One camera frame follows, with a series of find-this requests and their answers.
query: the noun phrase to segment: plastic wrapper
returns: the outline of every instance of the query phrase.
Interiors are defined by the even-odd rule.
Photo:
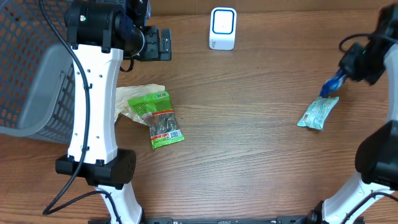
[[[167,91],[133,98],[128,103],[149,126],[153,149],[185,139],[175,119]]]
[[[135,122],[146,124],[142,120],[142,118],[129,106],[129,103],[127,101],[131,98],[137,98],[148,95],[150,93],[157,93],[164,90],[164,86],[156,84],[116,88],[114,122],[116,122],[116,120],[118,119],[119,114],[123,114],[124,116],[131,118]]]
[[[318,97],[307,109],[301,120],[297,123],[300,127],[323,130],[323,123],[331,109],[337,104],[339,98]]]

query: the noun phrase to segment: wooden table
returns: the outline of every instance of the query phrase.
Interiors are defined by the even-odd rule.
[[[155,17],[172,30],[171,62],[136,63],[119,86],[165,85],[186,140],[153,151],[147,127],[122,118],[119,147],[137,153],[133,186],[148,217],[265,218],[305,215],[354,172],[356,149],[387,114],[387,78],[348,82],[324,131],[297,127],[337,70],[339,41],[371,32],[377,11],[239,14],[233,51],[208,47],[209,16]],[[106,218],[100,196],[49,217],[45,206],[69,177],[54,161],[68,146],[0,137],[0,223],[86,223]],[[61,202],[91,191],[76,180]],[[397,223],[382,199],[368,223]]]

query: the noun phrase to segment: plastic bin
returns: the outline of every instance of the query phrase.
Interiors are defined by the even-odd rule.
[[[44,1],[64,37],[70,3]],[[74,99],[72,58],[38,0],[0,0],[0,134],[69,143]]]

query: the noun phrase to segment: blue object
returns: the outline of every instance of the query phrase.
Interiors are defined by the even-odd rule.
[[[346,81],[347,76],[340,68],[334,77],[328,79],[325,84],[323,84],[321,92],[319,93],[320,97],[325,97],[329,93],[333,93],[338,90]]]

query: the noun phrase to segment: snack bag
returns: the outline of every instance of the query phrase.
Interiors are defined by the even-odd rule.
[[[149,126],[153,149],[185,139],[175,119],[167,91],[133,98],[127,102]]]
[[[307,109],[301,120],[297,123],[300,127],[315,128],[323,130],[325,122],[331,109],[337,104],[338,97],[322,98],[318,97]]]

